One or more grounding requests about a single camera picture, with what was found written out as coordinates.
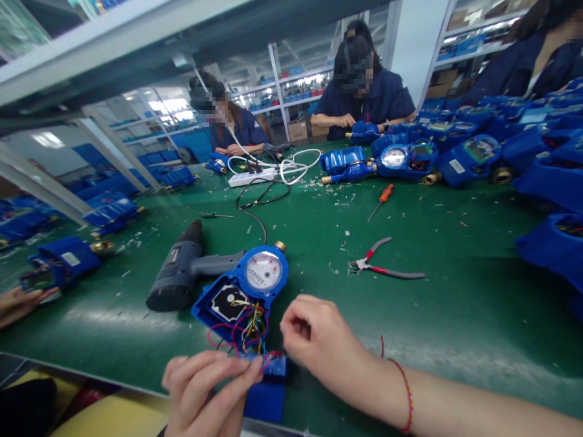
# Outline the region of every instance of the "dark blue shirt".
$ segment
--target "dark blue shirt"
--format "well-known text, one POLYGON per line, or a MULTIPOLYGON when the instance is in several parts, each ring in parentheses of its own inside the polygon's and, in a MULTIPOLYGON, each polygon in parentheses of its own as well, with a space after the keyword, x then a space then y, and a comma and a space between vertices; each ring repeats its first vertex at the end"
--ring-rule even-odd
MULTIPOLYGON (((241 125, 235 121, 235 136, 241 143, 241 146, 254 146, 255 144, 269 143, 269 137, 257 121, 255 116, 242 109, 240 111, 241 115, 241 125)), ((211 145, 213 147, 213 152, 220 147, 221 149, 226 149, 231 144, 236 144, 231 132, 226 127, 219 127, 223 131, 223 137, 219 138, 217 132, 217 126, 214 124, 211 126, 211 145)))
MULTIPOLYGON (((326 87, 326 91, 318 101, 315 114, 323 113, 329 117, 341 117, 353 113, 354 97, 340 93, 334 80, 326 87)), ((362 114, 356 121, 381 124, 395 118, 405 118, 415 112, 415 105, 401 76, 388 70, 380 70, 373 78, 370 92, 363 99, 362 114)), ((328 140, 345 138, 350 129, 332 126, 328 140)))
MULTIPOLYGON (((490 62, 461 106, 475 106, 482 97, 508 95, 523 97, 533 76, 534 64, 545 42, 545 32, 515 42, 490 62)), ((530 98, 544 97, 563 88, 569 81, 583 76, 583 39, 559 47, 534 85, 530 98)))

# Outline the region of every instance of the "black cable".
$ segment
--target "black cable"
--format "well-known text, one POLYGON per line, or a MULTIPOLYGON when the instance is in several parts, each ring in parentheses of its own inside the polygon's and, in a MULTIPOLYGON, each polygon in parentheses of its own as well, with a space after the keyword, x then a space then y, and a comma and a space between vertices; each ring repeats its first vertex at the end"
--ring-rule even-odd
MULTIPOLYGON (((262 154, 266 154, 268 156, 270 156, 275 162, 276 162, 276 168, 278 171, 278 175, 279 175, 279 163, 277 162, 277 160, 274 158, 274 153, 272 151, 253 151, 250 153, 251 156, 253 156, 254 153, 259 152, 259 155, 257 155, 257 157, 254 157, 257 161, 257 167, 259 167, 259 156, 261 156, 262 154)), ((292 187, 290 185, 284 184, 281 181, 276 179, 270 181, 268 179, 262 178, 261 176, 257 176, 256 178, 252 179, 245 188, 243 188, 243 191, 241 191, 241 193, 239 194, 239 196, 237 197, 237 200, 235 200, 235 207, 239 210, 241 210, 242 212, 252 216, 255 220, 257 220, 257 222, 261 225, 261 229, 263 230, 263 244, 266 245, 267 244, 267 228, 265 227, 264 223, 261 221, 261 219, 256 216, 255 214, 253 214, 252 212, 246 211, 246 209, 252 207, 252 206, 259 206, 259 205, 266 205, 268 203, 273 203, 276 200, 280 200, 282 198, 284 198, 285 196, 287 196, 290 192, 292 191, 292 187), (257 200, 255 200, 254 202, 251 203, 247 203, 246 205, 242 205, 239 206, 239 200, 241 199, 241 197, 243 196, 243 194, 245 193, 245 191, 247 191, 247 189, 253 184, 253 182, 255 182, 256 180, 262 180, 265 182, 271 182, 268 187, 265 189, 265 191, 259 196, 259 198, 257 200), (282 185, 286 185, 287 187, 287 191, 285 193, 283 193, 282 195, 275 197, 273 199, 268 199, 265 201, 261 201, 263 199, 263 197, 265 197, 265 195, 267 194, 267 192, 271 189, 272 186, 277 185, 277 184, 282 184, 282 185)))

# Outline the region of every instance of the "red-handled pliers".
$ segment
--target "red-handled pliers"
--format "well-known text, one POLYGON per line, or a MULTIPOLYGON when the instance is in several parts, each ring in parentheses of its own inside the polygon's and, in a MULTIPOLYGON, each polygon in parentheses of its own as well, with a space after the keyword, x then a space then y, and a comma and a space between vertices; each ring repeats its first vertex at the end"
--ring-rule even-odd
POLYGON ((351 261, 348 263, 348 265, 350 267, 356 267, 355 269, 351 270, 351 273, 360 273, 362 270, 372 270, 374 272, 380 273, 380 274, 384 274, 387 276, 392 276, 392 277, 396 277, 399 279, 420 279, 420 278, 424 278, 425 277, 425 273, 401 273, 401 272, 396 272, 394 270, 388 270, 388 269, 383 269, 380 267, 375 267, 372 265, 368 265, 367 261, 370 260, 372 258, 372 256, 375 254, 375 252, 377 251, 377 249, 382 246, 385 243, 388 243, 389 241, 391 241, 393 239, 393 237, 387 237, 385 239, 379 240, 377 241, 373 247, 370 248, 370 250, 367 252, 365 258, 362 258, 360 260, 356 260, 356 261, 351 261))

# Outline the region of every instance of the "power strip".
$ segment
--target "power strip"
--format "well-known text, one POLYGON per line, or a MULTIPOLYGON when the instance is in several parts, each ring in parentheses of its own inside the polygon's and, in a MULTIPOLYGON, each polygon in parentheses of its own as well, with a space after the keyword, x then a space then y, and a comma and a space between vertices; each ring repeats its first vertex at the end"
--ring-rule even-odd
POLYGON ((261 173, 249 173, 249 172, 240 173, 236 174, 235 176, 229 179, 229 185, 231 187, 248 185, 249 182, 251 182, 255 178, 262 179, 253 181, 254 184, 266 182, 264 179, 267 179, 267 181, 272 181, 275 179, 275 176, 277 176, 277 174, 278 171, 274 167, 265 168, 261 173))

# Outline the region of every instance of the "black heat gun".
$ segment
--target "black heat gun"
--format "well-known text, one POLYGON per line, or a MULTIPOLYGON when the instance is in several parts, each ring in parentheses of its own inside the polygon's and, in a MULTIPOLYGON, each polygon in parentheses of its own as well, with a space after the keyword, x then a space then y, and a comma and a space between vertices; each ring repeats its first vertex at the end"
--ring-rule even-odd
POLYGON ((237 266, 245 251, 230 256, 203 256, 202 223, 193 221, 170 249, 146 305, 153 311, 177 311, 195 301, 199 276, 219 276, 237 266))

